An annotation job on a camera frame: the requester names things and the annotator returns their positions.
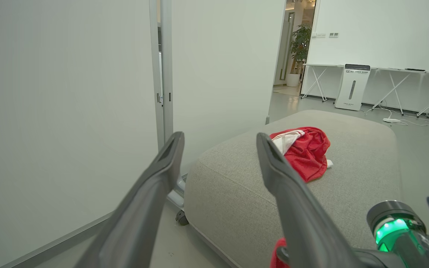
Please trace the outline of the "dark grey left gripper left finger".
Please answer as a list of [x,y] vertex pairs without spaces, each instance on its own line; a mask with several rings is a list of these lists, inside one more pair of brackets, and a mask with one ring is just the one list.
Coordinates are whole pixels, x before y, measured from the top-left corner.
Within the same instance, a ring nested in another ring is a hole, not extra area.
[[148,268],[165,201],[179,186],[185,135],[175,132],[143,171],[77,268]]

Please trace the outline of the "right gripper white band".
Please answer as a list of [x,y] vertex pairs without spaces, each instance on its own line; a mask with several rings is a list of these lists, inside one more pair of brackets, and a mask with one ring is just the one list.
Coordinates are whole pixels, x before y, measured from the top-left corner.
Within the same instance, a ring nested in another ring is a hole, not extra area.
[[[429,234],[424,222],[403,202],[376,204],[367,213],[376,249],[356,251],[367,268],[429,268]],[[276,268],[290,268],[287,248],[276,248]]]

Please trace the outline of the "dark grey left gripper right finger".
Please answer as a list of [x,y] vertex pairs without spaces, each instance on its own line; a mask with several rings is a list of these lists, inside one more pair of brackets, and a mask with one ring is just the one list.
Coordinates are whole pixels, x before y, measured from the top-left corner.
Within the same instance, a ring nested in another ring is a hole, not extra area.
[[256,136],[264,186],[276,199],[291,268],[362,268],[346,238],[265,133]]

